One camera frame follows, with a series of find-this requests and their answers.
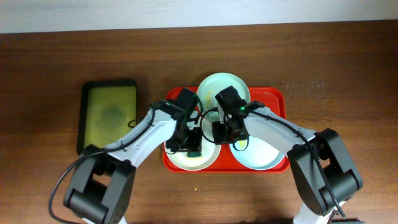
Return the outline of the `yellow green sponge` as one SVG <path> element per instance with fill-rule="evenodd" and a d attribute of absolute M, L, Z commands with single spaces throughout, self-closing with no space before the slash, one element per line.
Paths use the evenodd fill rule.
<path fill-rule="evenodd" d="M 199 151 L 188 151 L 187 152 L 187 157 L 188 158 L 196 158 L 196 157 L 201 157 L 202 153 Z"/>

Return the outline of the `white plate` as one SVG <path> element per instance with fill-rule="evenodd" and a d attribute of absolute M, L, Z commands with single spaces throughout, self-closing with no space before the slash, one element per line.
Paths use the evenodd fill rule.
<path fill-rule="evenodd" d="M 172 161 L 174 165 L 177 167 L 188 170 L 188 171 L 198 171 L 204 168 L 209 167 L 214 161 L 218 158 L 221 152 L 221 146 L 213 143 L 214 139 L 210 136 L 211 134 L 211 122 L 205 119 L 202 121 L 202 118 L 198 118 L 196 122 L 188 122 L 189 128 L 199 127 L 202 131 L 202 140 L 201 140 L 201 157 L 196 158 L 188 158 L 187 152 L 170 152 L 166 147 L 165 143 L 163 143 L 163 150 L 166 154 L 169 155 L 169 159 Z"/>

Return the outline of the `light blue plate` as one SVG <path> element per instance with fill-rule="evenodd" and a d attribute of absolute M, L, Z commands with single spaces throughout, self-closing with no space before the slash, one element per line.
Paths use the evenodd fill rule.
<path fill-rule="evenodd" d="M 269 143 L 253 136 L 231 143 L 229 147 L 234 158 L 252 170 L 269 170 L 285 157 Z"/>

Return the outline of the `mint green plate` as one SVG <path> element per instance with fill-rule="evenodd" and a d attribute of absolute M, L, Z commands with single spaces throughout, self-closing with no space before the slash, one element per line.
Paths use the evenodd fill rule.
<path fill-rule="evenodd" d="M 251 101 L 249 88 L 247 85 L 231 73 L 215 73 L 205 78 L 199 85 L 197 95 L 203 105 L 204 112 L 219 107 L 215 96 L 225 88 L 233 86 L 237 89 L 239 96 L 245 99 L 247 103 Z"/>

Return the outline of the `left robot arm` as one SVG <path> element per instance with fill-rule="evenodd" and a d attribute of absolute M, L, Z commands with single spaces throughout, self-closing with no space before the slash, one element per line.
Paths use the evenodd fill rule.
<path fill-rule="evenodd" d="M 125 223 L 136 169 L 165 143 L 171 154 L 198 150 L 200 132 L 187 123 L 199 97 L 183 88 L 174 100 L 153 103 L 124 137 L 100 149 L 90 144 L 75 162 L 63 204 L 88 223 Z"/>

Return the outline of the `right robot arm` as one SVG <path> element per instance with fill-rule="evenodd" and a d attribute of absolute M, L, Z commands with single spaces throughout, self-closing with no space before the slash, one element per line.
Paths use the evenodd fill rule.
<path fill-rule="evenodd" d="M 331 223 L 336 215 L 346 216 L 342 206 L 363 188 L 363 179 L 335 130 L 297 126 L 261 102 L 246 102 L 233 86 L 215 99 L 220 114 L 213 126 L 217 144 L 258 138 L 288 158 L 303 201 L 293 223 Z"/>

